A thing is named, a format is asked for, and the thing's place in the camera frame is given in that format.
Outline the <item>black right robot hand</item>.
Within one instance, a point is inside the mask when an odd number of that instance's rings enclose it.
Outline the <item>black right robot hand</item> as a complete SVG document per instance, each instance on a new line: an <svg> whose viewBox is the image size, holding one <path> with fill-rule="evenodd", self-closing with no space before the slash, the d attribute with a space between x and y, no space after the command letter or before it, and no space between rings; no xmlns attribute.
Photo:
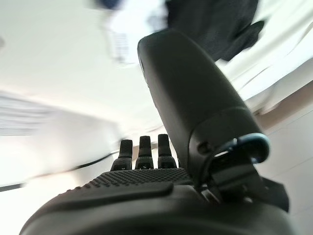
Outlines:
<svg viewBox="0 0 313 235"><path fill-rule="evenodd" d="M137 51L166 129L158 167L148 136L135 165L123 140L109 172L45 203L21 234L296 234L284 186L254 167L269 140L215 63L172 30L144 37Z"/></svg>

